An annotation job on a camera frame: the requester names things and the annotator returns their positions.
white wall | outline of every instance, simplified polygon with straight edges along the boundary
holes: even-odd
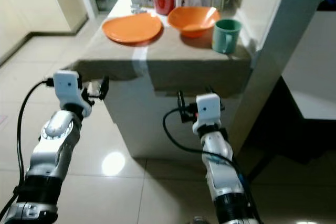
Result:
[[[269,26],[281,0],[236,0],[238,16],[243,21],[253,43],[263,46]]]
[[[283,77],[303,116],[336,119],[336,12],[316,12]]]

black cable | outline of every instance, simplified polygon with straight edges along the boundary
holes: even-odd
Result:
[[[26,103],[27,103],[30,95],[33,93],[33,91],[38,86],[40,86],[41,84],[44,84],[44,83],[48,84],[49,81],[50,80],[40,81],[35,86],[33,86],[32,89],[26,95],[26,98],[23,100],[23,103],[21,105],[21,109],[20,109],[20,112],[19,112],[18,120],[17,120],[17,135],[16,135],[16,152],[17,152],[17,160],[18,160],[18,163],[19,163],[19,173],[20,173],[20,180],[19,180],[19,185],[18,186],[22,186],[22,184],[25,180],[24,164],[23,164],[22,152],[21,152],[21,124],[22,124],[23,111],[24,111]],[[14,193],[13,196],[10,198],[10,200],[5,205],[5,207],[1,210],[0,221],[5,216],[7,210],[9,209],[9,207],[14,202],[14,200],[16,199],[17,196],[18,196],[18,194]]]
[[[177,111],[180,111],[180,110],[183,110],[183,108],[176,108],[176,109],[172,109],[171,111],[167,112],[164,116],[163,116],[163,119],[162,119],[162,126],[163,126],[163,129],[167,135],[167,137],[170,139],[170,141],[176,145],[178,148],[186,151],[186,152],[191,152],[191,153],[198,153],[198,154],[207,154],[207,155],[211,155],[211,156],[215,156],[215,157],[218,157],[222,160],[224,160],[225,162],[227,162],[230,166],[232,166],[236,173],[237,173],[237,176],[243,186],[243,189],[245,191],[245,194],[246,196],[248,197],[249,201],[250,201],[250,204],[251,204],[251,207],[252,207],[252,210],[254,212],[254,215],[255,215],[255,218],[257,219],[257,221],[260,223],[260,224],[263,224],[261,218],[260,218],[260,215],[258,213],[258,210],[256,208],[256,204],[255,204],[255,201],[252,197],[252,193],[251,193],[251,190],[250,190],[250,187],[249,187],[249,184],[247,182],[247,180],[244,178],[244,175],[242,174],[240,168],[238,167],[238,165],[235,163],[235,162],[232,162],[231,160],[229,160],[227,157],[224,157],[222,156],[221,154],[217,154],[217,153],[212,153],[212,152],[207,152],[207,151],[203,151],[203,150],[198,150],[198,149],[193,149],[193,148],[189,148],[189,147],[185,147],[183,145],[181,145],[179,142],[177,142],[173,136],[170,134],[170,132],[168,131],[167,129],[167,125],[166,125],[166,119],[167,117],[174,113],[174,112],[177,112]]]

tile floor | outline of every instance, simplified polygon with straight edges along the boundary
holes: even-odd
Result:
[[[0,67],[1,207],[18,182],[15,137],[20,103],[34,83],[80,56],[103,19],[86,23],[74,37],[34,37]],[[22,129],[26,167],[41,126],[56,109],[53,89],[41,87],[31,97]],[[201,162],[133,160],[102,103],[84,120],[73,154],[57,223],[178,224],[196,215],[216,223]],[[238,159],[248,171],[259,156],[248,149]],[[334,224],[336,152],[308,166],[278,157],[257,177],[252,190],[265,224]]]

